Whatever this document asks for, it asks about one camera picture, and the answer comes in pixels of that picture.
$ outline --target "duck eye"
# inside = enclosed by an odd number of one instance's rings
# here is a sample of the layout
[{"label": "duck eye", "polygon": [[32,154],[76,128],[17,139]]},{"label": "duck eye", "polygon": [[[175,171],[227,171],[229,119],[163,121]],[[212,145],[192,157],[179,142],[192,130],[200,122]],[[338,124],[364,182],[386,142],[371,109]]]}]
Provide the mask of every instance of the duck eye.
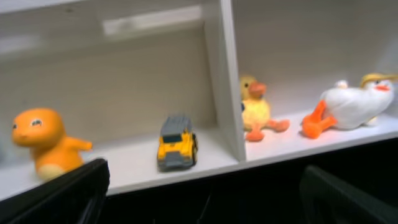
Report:
[{"label": "duck eye", "polygon": [[33,120],[30,125],[32,125],[32,126],[42,125],[42,121],[39,119],[36,119],[36,120]]}]

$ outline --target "plush toy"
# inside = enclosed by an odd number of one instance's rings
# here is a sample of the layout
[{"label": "plush toy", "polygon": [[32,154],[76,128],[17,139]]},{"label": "plush toy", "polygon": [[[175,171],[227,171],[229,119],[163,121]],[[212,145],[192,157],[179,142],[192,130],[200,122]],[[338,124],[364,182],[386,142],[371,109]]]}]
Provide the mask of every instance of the plush toy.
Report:
[{"label": "plush toy", "polygon": [[362,79],[361,88],[348,88],[346,81],[338,82],[325,91],[314,112],[303,119],[303,133],[316,139],[329,127],[354,129],[362,124],[375,125],[376,116],[394,98],[391,80],[395,75],[372,73]]},{"label": "plush toy", "polygon": [[276,121],[271,119],[270,106],[263,98],[266,85],[259,83],[254,77],[240,78],[242,98],[242,118],[246,131],[247,141],[261,141],[264,139],[262,128],[271,128],[274,131],[286,131],[290,126],[289,120]]},{"label": "plush toy", "polygon": [[51,109],[32,109],[14,120],[12,139],[29,147],[36,172],[44,180],[56,178],[83,164],[79,150],[90,150],[91,142],[67,136],[60,115]]}]

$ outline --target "white duck plush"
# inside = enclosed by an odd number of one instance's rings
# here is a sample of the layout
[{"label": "white duck plush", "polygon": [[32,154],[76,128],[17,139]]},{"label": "white duck plush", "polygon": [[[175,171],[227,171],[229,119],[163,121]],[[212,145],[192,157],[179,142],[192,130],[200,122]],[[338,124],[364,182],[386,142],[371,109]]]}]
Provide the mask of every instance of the white duck plush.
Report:
[{"label": "white duck plush", "polygon": [[348,88],[346,81],[338,82],[325,91],[314,112],[303,120],[303,133],[318,138],[330,128],[354,129],[363,124],[374,125],[394,99],[394,75],[372,73],[362,79],[361,88]]}]

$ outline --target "toy truck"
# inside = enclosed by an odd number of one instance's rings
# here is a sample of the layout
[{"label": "toy truck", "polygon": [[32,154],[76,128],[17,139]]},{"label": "toy truck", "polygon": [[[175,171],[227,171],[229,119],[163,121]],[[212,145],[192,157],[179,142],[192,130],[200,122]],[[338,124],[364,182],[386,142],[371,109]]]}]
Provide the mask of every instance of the toy truck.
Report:
[{"label": "toy truck", "polygon": [[157,164],[160,170],[188,168],[197,163],[198,143],[186,116],[168,117],[160,130]]}]

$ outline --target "duck head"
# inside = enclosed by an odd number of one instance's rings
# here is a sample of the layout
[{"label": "duck head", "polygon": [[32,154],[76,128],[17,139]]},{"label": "duck head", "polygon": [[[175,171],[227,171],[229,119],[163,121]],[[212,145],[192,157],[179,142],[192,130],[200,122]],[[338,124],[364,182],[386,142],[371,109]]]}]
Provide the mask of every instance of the duck head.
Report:
[{"label": "duck head", "polygon": [[395,75],[372,73],[363,77],[361,87],[365,90],[374,91],[376,93],[393,94],[394,86],[391,81],[397,78],[398,76]]},{"label": "duck head", "polygon": [[244,76],[240,78],[242,100],[259,100],[266,93],[266,85],[258,82],[254,77]]},{"label": "duck head", "polygon": [[36,108],[22,112],[14,119],[12,140],[22,147],[52,147],[64,136],[59,114],[51,109]]}]

